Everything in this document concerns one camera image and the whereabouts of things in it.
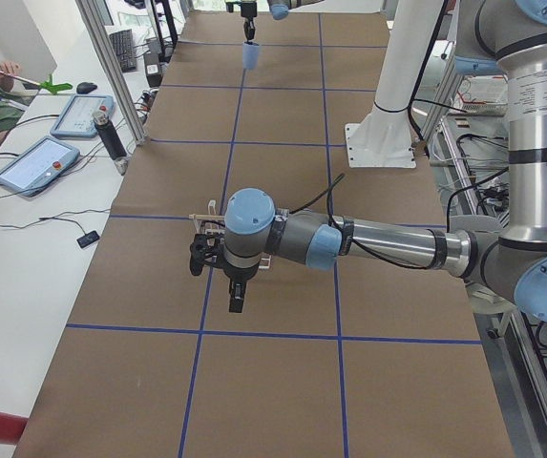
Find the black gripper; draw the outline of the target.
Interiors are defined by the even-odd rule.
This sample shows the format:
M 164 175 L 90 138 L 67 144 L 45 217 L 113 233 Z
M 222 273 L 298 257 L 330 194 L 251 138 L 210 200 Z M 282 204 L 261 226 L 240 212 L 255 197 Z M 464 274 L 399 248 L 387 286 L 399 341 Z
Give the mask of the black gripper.
M 241 0 L 240 10 L 241 17 L 245 18 L 243 23 L 245 42 L 252 44 L 255 38 L 255 23 L 253 18 L 257 16 L 257 2 L 254 0 Z
M 257 274 L 257 265 L 237 267 L 225 260 L 222 270 L 229 279 L 229 312 L 242 313 L 247 283 Z

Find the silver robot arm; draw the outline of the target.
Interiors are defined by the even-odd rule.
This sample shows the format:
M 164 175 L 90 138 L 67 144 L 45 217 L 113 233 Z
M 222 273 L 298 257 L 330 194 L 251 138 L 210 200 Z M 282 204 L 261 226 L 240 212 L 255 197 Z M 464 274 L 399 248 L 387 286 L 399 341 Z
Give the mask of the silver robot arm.
M 509 85 L 509 220 L 451 223 L 439 211 L 427 164 L 410 151 L 407 111 L 445 5 L 399 4 L 365 118 L 349 128 L 349 188 L 325 192 L 326 205 L 279 208 L 265 191 L 244 188 L 226 202 L 216 266 L 229 280 L 229 308 L 242 310 L 261 257 L 328 270 L 343 256 L 413 271 L 443 270 L 480 284 L 547 322 L 547 1 L 463 1 L 455 67 L 501 74 Z
M 269 12 L 275 20 L 285 19 L 291 10 L 301 8 L 302 6 L 315 4 L 315 1 L 301 0 L 268 0 Z M 234 6 L 240 8 L 243 18 L 243 31 L 245 41 L 252 44 L 256 34 L 255 18 L 258 16 L 258 6 L 256 1 L 228 1 L 227 11 L 233 12 Z

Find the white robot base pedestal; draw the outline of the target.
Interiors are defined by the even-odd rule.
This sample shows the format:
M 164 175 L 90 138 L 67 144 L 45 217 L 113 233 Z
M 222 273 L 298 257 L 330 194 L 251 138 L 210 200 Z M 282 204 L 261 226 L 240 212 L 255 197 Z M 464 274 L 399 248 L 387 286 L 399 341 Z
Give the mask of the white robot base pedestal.
M 351 168 L 414 168 L 410 100 L 445 3 L 400 1 L 377 84 L 372 110 L 359 123 L 346 125 Z

